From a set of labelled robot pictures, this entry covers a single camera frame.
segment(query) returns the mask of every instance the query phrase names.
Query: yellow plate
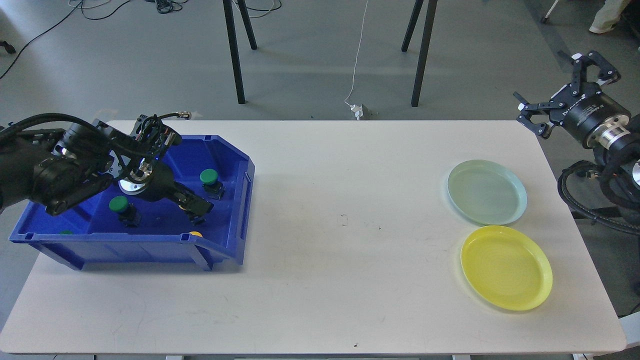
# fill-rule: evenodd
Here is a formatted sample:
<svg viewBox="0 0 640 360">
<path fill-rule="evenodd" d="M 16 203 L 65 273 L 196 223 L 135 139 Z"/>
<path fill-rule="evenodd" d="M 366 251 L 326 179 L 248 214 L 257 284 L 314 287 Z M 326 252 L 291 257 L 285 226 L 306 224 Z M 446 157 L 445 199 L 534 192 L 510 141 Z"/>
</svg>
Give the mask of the yellow plate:
<svg viewBox="0 0 640 360">
<path fill-rule="evenodd" d="M 508 310 L 542 304 L 553 286 L 549 260 L 525 234 L 484 226 L 469 235 L 460 254 L 465 277 L 480 296 Z"/>
</svg>

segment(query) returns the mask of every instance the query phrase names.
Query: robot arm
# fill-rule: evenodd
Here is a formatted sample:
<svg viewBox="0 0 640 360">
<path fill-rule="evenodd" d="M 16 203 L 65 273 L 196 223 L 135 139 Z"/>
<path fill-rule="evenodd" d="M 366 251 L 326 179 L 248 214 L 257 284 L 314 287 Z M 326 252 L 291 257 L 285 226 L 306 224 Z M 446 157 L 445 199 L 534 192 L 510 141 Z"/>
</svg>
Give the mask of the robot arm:
<svg viewBox="0 0 640 360">
<path fill-rule="evenodd" d="M 600 86 L 620 79 L 618 71 L 596 51 L 572 56 L 572 81 L 556 92 L 549 102 L 531 104 L 520 94 L 517 121 L 534 134 L 546 139 L 554 127 L 563 127 L 585 149 L 593 149 L 595 164 L 580 161 L 563 171 L 558 184 L 561 197 L 572 209 L 586 212 L 566 189 L 567 177 L 588 172 L 597 177 L 602 193 L 620 208 L 625 220 L 640 225 L 640 129 L 638 116 L 602 92 Z M 600 72 L 596 81 L 587 81 L 587 68 L 596 65 Z M 548 122 L 535 124 L 533 115 L 546 115 Z M 600 216 L 587 216 L 600 221 Z M 618 227 L 622 231 L 640 234 L 640 227 Z"/>
<path fill-rule="evenodd" d="M 162 119 L 190 115 L 141 115 L 130 135 L 99 120 L 89 124 L 57 113 L 11 125 L 0 132 L 0 211 L 29 199 L 43 204 L 48 214 L 59 215 L 118 183 L 128 195 L 147 201 L 169 199 L 194 224 L 203 222 L 213 205 L 175 182 L 161 161 L 169 147 L 182 141 Z M 73 125 L 66 131 L 26 130 L 54 121 Z"/>
</svg>

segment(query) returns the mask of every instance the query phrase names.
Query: concrete floor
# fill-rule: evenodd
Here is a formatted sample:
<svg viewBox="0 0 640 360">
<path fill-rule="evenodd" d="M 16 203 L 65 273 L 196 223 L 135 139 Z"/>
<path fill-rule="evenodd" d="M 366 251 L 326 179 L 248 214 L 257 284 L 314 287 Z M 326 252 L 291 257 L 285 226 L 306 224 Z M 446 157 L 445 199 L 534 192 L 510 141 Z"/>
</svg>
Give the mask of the concrete floor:
<svg viewBox="0 0 640 360">
<path fill-rule="evenodd" d="M 123 1 L 113 0 L 113 4 L 86 14 L 106 15 Z M 99 2 L 87 0 L 86 4 Z M 263 8 L 271 1 L 247 3 Z M 511 95 L 513 91 L 531 102 L 546 101 L 569 82 L 571 67 L 560 59 L 558 51 L 573 54 L 595 49 L 623 76 L 605 92 L 632 114 L 640 113 L 640 53 L 629 27 L 621 22 L 610 33 L 589 33 L 591 20 L 602 4 L 595 0 L 561 1 L 550 22 L 540 24 L 540 17 L 552 3 L 441 1 L 420 106 L 412 108 L 410 97 L 423 22 L 418 23 L 410 50 L 401 53 L 413 1 L 370 0 L 351 101 L 364 103 L 374 113 L 373 119 L 514 120 L 518 101 Z M 44 112 L 68 113 L 89 121 L 135 119 L 140 113 L 176 110 L 193 111 L 196 119 L 211 120 L 352 119 L 342 101 L 351 88 L 364 4 L 364 0 L 283 0 L 281 9 L 253 20 L 259 45 L 256 51 L 249 48 L 236 16 L 248 100 L 245 105 L 236 101 L 219 1 L 190 1 L 181 12 L 159 15 L 154 5 L 134 0 L 114 16 L 98 21 L 86 20 L 78 11 L 35 40 L 0 80 L 0 125 Z M 0 0 L 0 40 L 9 41 L 19 50 L 69 11 L 65 1 Z M 14 58 L 0 52 L 0 69 L 4 71 Z M 500 134 L 495 134 L 487 141 L 499 139 Z M 541 146 L 556 175 L 577 160 L 592 157 L 562 129 L 549 140 L 542 140 Z M 0 237 L 8 236 L 23 207 L 13 206 L 0 216 Z M 636 239 L 588 222 L 579 222 L 579 229 L 616 311 L 620 315 L 628 313 L 640 301 L 632 291 L 632 285 L 640 281 Z M 30 247 L 0 241 L 0 326 L 36 255 Z M 0 360 L 53 357 L 0 353 Z M 640 351 L 636 348 L 602 357 L 638 358 Z"/>
</svg>

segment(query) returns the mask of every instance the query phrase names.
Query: green button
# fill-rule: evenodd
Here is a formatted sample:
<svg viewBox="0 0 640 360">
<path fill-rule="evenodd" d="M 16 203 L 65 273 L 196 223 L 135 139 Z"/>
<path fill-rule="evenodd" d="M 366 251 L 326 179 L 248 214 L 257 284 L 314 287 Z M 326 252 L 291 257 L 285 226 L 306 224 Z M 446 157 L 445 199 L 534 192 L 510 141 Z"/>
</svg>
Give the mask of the green button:
<svg viewBox="0 0 640 360">
<path fill-rule="evenodd" d="M 123 213 L 127 211 L 128 207 L 129 200 L 127 200 L 127 197 L 122 195 L 116 196 L 111 199 L 111 201 L 109 201 L 109 210 L 113 211 L 114 213 Z"/>
<path fill-rule="evenodd" d="M 218 172 L 213 170 L 212 168 L 208 168 L 207 170 L 203 170 L 200 173 L 200 181 L 204 185 L 213 185 L 218 181 Z"/>
</svg>

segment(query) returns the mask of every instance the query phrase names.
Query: blue storage crate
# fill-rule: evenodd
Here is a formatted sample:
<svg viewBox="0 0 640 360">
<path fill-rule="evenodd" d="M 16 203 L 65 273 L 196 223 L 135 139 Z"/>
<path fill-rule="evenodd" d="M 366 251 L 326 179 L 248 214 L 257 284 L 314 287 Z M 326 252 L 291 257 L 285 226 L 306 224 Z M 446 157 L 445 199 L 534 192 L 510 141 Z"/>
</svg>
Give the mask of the blue storage crate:
<svg viewBox="0 0 640 360">
<path fill-rule="evenodd" d="M 163 161 L 176 181 L 214 204 L 205 216 L 207 221 L 193 225 L 178 205 L 166 199 L 146 202 L 127 196 L 142 219 L 139 227 L 125 227 L 109 210 L 109 201 L 124 195 L 112 185 L 56 217 L 30 202 L 10 240 L 27 243 L 75 270 L 87 263 L 148 261 L 194 262 L 204 270 L 224 259 L 241 265 L 255 172 L 251 159 L 219 136 L 192 135 L 170 147 Z M 202 188 L 200 173 L 207 168 L 218 171 L 226 188 L 221 200 L 209 198 Z M 189 234 L 191 231 L 203 237 Z"/>
</svg>

